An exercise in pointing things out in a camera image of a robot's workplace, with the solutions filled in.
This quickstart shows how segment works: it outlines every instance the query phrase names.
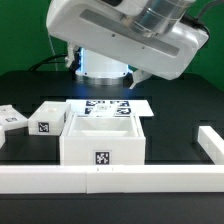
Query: white box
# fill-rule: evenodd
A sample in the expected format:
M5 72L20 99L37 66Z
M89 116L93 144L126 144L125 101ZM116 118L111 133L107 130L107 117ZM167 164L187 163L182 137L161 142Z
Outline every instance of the white box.
M44 102L29 118L29 134L59 136L70 110L71 105L65 102Z
M0 125L0 149L5 143L5 131L3 126Z
M60 137L61 165L143 165L144 159L138 117L69 115Z
M16 111L12 105L0 106L0 125L5 131L27 127L28 120Z

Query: black tabletop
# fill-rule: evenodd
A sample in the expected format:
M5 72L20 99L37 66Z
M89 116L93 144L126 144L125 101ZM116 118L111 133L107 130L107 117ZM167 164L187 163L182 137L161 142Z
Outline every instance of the black tabletop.
M145 99L155 116L141 118L145 164L210 164L198 127L224 136L224 93L196 75L152 78L134 90L78 84L67 72L9 72L0 77L0 105L29 116L46 100ZM2 165L59 164L59 139L6 132ZM223 223L222 193L0 195L3 223Z

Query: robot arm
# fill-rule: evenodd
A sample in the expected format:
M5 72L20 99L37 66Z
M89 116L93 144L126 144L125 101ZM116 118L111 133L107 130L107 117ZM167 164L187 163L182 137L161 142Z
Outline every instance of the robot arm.
M49 33L147 73L171 80L208 34L180 22L195 0L53 0Z

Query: green background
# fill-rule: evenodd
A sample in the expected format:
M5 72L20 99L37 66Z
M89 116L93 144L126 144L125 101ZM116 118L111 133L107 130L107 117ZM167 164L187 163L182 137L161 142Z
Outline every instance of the green background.
M189 14L195 16L207 2L197 0ZM45 25L49 3L50 0L0 0L0 75L27 70L52 55ZM209 28L211 38L186 72L199 74L224 91L224 4L211 9L202 21ZM64 42L53 39L53 44L56 53L66 52ZM54 70L54 66L41 69Z

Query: white block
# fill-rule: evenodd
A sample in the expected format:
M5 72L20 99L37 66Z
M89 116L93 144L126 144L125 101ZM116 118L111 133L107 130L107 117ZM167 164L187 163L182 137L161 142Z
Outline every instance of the white block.
M0 126L0 149L5 143L5 131L3 126Z
M215 164L224 164L224 141L210 126L199 127L198 142Z
M139 118L69 116L60 137L60 159L63 165L143 165Z
M148 165L87 169L87 193L224 192L224 166Z
M86 193L86 168L0 166L1 194Z
M28 120L12 105L0 106L0 125L5 131L27 127Z
M29 118L29 134L59 136L70 110L71 105L65 102L44 102Z
M123 166L90 166L86 173L86 190L92 193L125 191Z

